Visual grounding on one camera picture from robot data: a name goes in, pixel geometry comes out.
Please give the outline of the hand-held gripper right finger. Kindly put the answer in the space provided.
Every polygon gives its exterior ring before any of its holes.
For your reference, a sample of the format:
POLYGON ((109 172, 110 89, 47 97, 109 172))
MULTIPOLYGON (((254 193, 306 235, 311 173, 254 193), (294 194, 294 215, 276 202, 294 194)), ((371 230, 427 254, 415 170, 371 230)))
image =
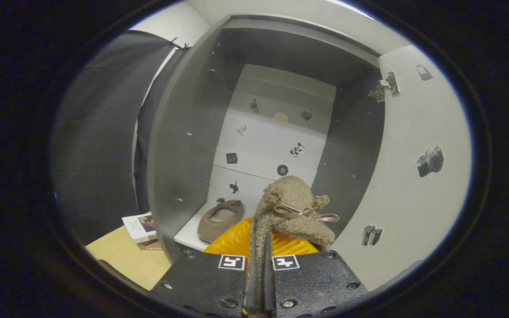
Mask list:
POLYGON ((336 251, 274 256, 266 234, 263 310, 273 318, 331 318, 369 293, 336 251))

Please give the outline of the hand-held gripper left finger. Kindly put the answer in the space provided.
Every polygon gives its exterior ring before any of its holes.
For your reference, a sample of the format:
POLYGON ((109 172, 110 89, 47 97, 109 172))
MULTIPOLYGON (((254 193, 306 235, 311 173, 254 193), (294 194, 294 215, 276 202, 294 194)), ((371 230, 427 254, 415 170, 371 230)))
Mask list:
POLYGON ((204 251, 182 251, 150 296, 190 318, 244 318, 253 313, 258 274, 253 224, 248 217, 204 251))

